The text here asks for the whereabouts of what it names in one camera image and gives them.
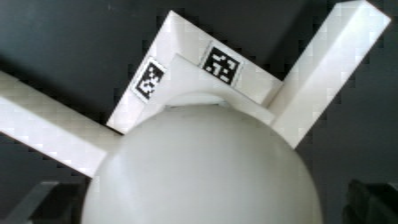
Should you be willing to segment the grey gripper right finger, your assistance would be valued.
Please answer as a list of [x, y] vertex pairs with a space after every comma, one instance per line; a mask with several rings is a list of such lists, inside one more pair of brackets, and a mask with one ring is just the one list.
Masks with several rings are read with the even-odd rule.
[[398, 184], [350, 181], [343, 224], [398, 224]]

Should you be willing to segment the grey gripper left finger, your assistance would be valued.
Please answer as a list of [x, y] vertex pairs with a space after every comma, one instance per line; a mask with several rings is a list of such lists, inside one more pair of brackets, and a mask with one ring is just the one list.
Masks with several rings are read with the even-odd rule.
[[42, 181], [0, 224], [80, 224], [87, 183]]

